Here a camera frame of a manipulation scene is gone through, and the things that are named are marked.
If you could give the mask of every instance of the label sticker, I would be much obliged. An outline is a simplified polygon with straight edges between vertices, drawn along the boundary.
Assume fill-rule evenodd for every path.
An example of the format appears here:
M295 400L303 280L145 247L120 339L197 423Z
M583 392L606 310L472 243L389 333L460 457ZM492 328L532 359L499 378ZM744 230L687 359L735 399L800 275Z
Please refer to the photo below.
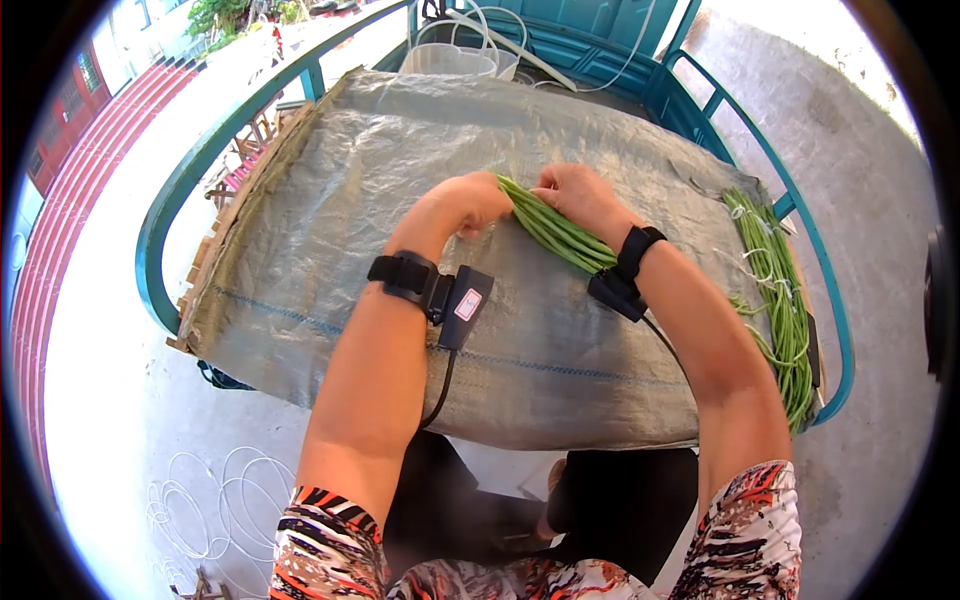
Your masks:
M457 308L453 311L453 314L460 317L464 321L469 321L470 317L473 316L473 313L476 312L477 307L480 306L480 300L482 299L483 296L480 296L476 290L470 288L467 290L467 294L464 296L464 299L460 300L460 303L457 304Z

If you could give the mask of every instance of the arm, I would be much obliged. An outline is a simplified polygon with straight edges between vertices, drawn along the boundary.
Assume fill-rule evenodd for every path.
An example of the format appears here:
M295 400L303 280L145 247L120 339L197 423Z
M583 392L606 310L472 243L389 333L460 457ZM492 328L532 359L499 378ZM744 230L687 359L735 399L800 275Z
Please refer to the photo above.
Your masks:
M549 165L532 190L620 254L633 226L646 227L585 165ZM636 287L684 365L700 420L700 517L741 470L790 460L790 434L777 382L723 293L671 244L640 260Z
M454 233L470 237L513 204L491 173L444 181L400 221L383 253L440 261ZM369 284L330 356L307 425L298 486L316 486L363 507L381 526L403 454L417 431L426 387L426 318L412 302Z

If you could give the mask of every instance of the plastic bucket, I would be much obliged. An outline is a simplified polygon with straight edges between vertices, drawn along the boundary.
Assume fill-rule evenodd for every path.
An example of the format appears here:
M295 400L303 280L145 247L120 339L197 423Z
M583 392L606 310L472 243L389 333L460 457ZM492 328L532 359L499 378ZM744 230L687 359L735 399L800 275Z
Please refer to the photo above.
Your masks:
M453 44L421 44L407 54L400 73L495 77L496 64L479 51L465 52Z
M479 48L461 48L461 52L466 52L468 54L481 54ZM484 48L482 54L490 60L493 60L493 48ZM505 82L511 82L514 80L514 74L516 73L516 65L520 62L520 57L512 52L507 52L506 50L496 49L497 57L500 60L500 63L497 65L496 75L497 79L503 80Z

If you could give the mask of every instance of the hand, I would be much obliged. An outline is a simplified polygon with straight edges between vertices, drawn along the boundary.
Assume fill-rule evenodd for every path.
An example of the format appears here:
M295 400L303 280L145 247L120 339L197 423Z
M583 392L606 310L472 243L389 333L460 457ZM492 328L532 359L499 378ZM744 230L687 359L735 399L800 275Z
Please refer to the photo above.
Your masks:
M540 172L538 186L530 191L617 254L633 226L646 227L620 203L611 185L585 164L548 164Z
M514 209L493 173L477 171L443 181L423 195L396 226L384 253L406 250L438 262L454 233L475 237Z

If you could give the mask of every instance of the wooden board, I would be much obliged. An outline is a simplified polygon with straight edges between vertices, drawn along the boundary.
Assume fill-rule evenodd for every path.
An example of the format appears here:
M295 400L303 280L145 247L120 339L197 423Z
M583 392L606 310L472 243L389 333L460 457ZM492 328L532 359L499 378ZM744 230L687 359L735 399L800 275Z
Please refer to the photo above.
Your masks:
M790 236L784 236L786 238L786 248L790 251L790 257L793 258L793 264L797 269L797 280L800 281L800 295L804 299L804 306L806 307L806 312L810 313L813 317L814 322L816 322L817 316L813 314L813 302L810 301L809 290L806 288L806 279L804 279L804 271L800 268L800 259L797 257L797 251L794 250L793 244L790 243ZM820 356L820 387L817 388L821 396L823 392L827 389L827 361L824 360L824 345L820 341L820 323L817 323L817 352Z
M250 196L251 190L255 187L259 177L267 170L271 160L283 148L284 144L293 137L294 133L300 130L298 125L304 121L304 118L312 109L313 103L307 102L292 116L288 117L288 120L284 121L283 131L267 146L266 152L264 152L256 162L253 170L250 171L240 183L240 189L237 190L232 202L224 206L217 215L216 220L210 227L213 230L213 236L206 236L201 241L200 247L197 249L197 254L193 259L193 267L186 277L186 281L191 287L187 289L183 297L177 301L177 307L180 309L180 331L177 332L177 339L168 341L168 345L188 354L192 353L186 342L186 324L189 321L188 317L199 294L213 272L213 267L217 262L217 257L224 246L224 242L227 240L230 228L236 221L240 209Z

